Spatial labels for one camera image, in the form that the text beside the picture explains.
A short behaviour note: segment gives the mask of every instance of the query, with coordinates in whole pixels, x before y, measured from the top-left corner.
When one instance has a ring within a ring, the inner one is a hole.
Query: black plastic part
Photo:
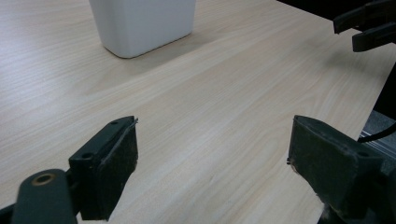
[[[14,206],[15,224],[77,223],[62,170],[47,170],[25,179]]]
[[[325,205],[323,209],[323,213],[318,221],[318,224],[346,224],[343,219],[341,219],[337,214],[332,210],[329,205]]]
[[[71,182],[78,183],[74,198],[82,219],[108,220],[137,163],[135,125],[126,117],[105,126],[69,159]]]
[[[366,194],[366,200],[377,219],[382,221],[381,223],[387,224],[394,223],[387,194],[388,181],[388,177],[385,175],[376,176],[370,183],[370,192]]]
[[[296,116],[290,140],[290,165],[337,215],[362,218],[369,206],[369,183],[382,158],[326,123]]]
[[[334,32],[340,34],[345,30],[361,27],[366,30],[395,20],[396,2],[380,0],[355,8],[334,18]]]
[[[352,36],[355,52],[375,49],[394,41],[396,41],[396,22],[389,22]]]
[[[12,214],[14,211],[14,204],[9,205],[0,210],[0,223],[11,223]]]

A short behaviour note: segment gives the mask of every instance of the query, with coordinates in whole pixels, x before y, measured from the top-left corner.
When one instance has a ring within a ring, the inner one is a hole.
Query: cable
[[[386,137],[388,135],[391,135],[392,133],[396,132],[396,122],[394,124],[392,124],[390,127],[388,127],[386,130],[379,132],[379,133],[375,133],[366,137],[360,137],[358,139],[359,143],[365,143],[365,142],[371,142],[371,141],[375,141],[378,140],[380,138]]]

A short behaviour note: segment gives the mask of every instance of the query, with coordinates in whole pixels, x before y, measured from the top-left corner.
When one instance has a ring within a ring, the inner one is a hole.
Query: wooden table
[[[357,138],[396,56],[354,53],[356,31],[275,0],[197,0],[191,35],[131,60],[101,46],[88,1],[1,5],[0,205],[135,115],[139,162],[110,223],[316,223],[286,165],[292,118]]]

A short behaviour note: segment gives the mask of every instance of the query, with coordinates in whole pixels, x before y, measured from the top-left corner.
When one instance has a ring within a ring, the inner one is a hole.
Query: white container
[[[102,44],[133,58],[192,32],[195,0],[90,0]]]

